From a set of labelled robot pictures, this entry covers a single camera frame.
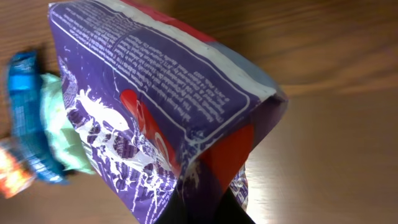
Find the orange wrapper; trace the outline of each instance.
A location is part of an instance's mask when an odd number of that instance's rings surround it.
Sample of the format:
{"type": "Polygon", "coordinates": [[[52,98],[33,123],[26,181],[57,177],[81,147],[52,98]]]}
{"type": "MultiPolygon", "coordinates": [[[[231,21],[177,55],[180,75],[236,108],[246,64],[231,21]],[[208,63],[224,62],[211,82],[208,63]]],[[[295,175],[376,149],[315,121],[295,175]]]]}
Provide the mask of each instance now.
{"type": "Polygon", "coordinates": [[[11,198],[31,185],[33,176],[11,154],[10,140],[0,141],[0,192],[11,198]]]}

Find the red stripe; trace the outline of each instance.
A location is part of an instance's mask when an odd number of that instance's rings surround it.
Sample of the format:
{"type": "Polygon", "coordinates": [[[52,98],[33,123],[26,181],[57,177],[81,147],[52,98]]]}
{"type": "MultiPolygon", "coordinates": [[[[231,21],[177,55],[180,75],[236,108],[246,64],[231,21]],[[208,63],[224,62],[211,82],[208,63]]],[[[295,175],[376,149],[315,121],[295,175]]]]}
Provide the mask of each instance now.
{"type": "Polygon", "coordinates": [[[174,27],[190,34],[191,36],[193,36],[194,38],[196,38],[202,42],[215,42],[216,41],[214,38],[200,32],[200,31],[197,31],[196,29],[192,28],[188,24],[178,21],[178,20],[174,19],[173,17],[167,16],[167,15],[165,15],[161,12],[158,12],[148,6],[138,4],[138,3],[134,2],[133,0],[121,0],[121,1],[132,6],[132,7],[137,8],[141,12],[147,14],[148,16],[151,16],[151,18],[153,18],[154,20],[163,22],[164,24],[174,26],[174,27]]]}

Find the light green wrapper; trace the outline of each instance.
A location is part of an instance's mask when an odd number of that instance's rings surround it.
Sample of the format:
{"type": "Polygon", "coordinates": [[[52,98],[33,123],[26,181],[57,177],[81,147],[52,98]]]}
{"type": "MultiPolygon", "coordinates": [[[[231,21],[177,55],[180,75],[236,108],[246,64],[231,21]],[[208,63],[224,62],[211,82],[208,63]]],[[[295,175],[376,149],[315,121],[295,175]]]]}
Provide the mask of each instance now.
{"type": "Polygon", "coordinates": [[[65,170],[94,174],[79,134],[67,119],[61,79],[49,73],[41,77],[44,81],[41,92],[41,119],[55,158],[65,166],[65,170]]]}

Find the red graphic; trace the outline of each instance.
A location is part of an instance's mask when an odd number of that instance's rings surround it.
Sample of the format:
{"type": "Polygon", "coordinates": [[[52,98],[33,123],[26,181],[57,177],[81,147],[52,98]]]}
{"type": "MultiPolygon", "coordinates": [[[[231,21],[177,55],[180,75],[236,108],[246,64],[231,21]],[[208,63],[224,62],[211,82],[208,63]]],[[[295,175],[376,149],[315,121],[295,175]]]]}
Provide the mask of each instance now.
{"type": "Polygon", "coordinates": [[[254,139],[254,126],[248,124],[220,139],[207,149],[200,159],[211,169],[223,192],[248,159],[254,139]]]}
{"type": "Polygon", "coordinates": [[[124,90],[120,95],[120,100],[138,120],[140,132],[147,139],[154,141],[155,147],[163,155],[172,172],[178,176],[180,174],[180,166],[175,160],[174,149],[166,140],[145,104],[137,99],[136,93],[132,90],[124,90]]]}

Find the brown wood surface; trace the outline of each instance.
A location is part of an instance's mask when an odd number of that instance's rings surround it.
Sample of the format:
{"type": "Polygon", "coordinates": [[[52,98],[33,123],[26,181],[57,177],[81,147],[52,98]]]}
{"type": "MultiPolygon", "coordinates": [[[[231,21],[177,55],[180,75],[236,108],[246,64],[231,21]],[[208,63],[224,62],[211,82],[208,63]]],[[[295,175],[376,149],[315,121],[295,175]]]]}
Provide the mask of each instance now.
{"type": "MultiPolygon", "coordinates": [[[[398,1],[141,2],[243,54],[291,97],[247,163],[257,223],[398,223],[398,1]]],[[[1,68],[42,46],[47,70],[58,70],[47,3],[0,1],[1,68]]],[[[0,120],[2,136],[4,100],[0,120]]],[[[71,182],[0,200],[0,223],[134,223],[99,177],[71,182]]]]}

